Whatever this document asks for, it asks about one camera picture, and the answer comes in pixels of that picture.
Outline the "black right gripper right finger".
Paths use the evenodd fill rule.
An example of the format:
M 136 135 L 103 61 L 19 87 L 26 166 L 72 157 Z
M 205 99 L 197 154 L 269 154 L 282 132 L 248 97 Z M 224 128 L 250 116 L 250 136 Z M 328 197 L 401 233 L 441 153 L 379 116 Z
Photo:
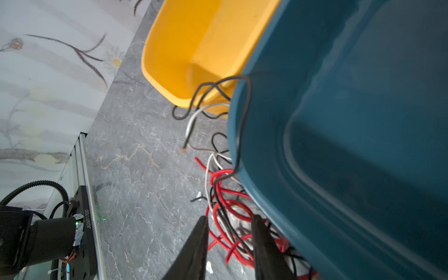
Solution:
M 255 278 L 257 280 L 295 280 L 295 276 L 260 215 L 253 215 L 251 227 Z

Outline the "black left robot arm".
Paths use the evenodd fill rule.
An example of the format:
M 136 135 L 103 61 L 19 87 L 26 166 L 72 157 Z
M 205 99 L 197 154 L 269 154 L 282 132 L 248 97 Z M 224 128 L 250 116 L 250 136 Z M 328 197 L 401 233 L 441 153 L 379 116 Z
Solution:
M 9 206 L 19 194 L 37 186 L 50 186 L 61 195 L 49 217 Z M 100 278 L 89 190 L 78 187 L 74 198 L 62 185 L 38 180 L 9 193 L 1 201 L 1 279 L 12 280 L 28 266 L 51 262 L 52 280 L 95 280 Z

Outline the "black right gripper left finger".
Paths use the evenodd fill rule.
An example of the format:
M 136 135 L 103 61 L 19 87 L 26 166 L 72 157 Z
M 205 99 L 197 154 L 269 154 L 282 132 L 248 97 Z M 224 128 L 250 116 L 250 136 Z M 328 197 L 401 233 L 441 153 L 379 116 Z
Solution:
M 208 218 L 201 216 L 163 280 L 205 279 L 208 232 Z

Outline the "dark teal plastic bin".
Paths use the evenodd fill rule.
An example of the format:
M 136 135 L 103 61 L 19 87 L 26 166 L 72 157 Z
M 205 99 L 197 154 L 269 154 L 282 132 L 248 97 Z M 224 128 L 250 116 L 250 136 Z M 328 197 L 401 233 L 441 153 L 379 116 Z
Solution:
M 327 280 L 448 277 L 448 3 L 282 1 L 238 176 Z

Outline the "left yellow plastic bin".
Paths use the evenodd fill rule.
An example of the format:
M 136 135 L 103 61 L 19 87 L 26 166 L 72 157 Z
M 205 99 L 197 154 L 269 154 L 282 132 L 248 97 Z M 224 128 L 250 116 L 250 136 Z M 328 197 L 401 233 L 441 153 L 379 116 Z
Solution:
M 172 104 L 188 108 L 200 84 L 241 74 L 278 5 L 165 1 L 143 48 L 143 75 Z

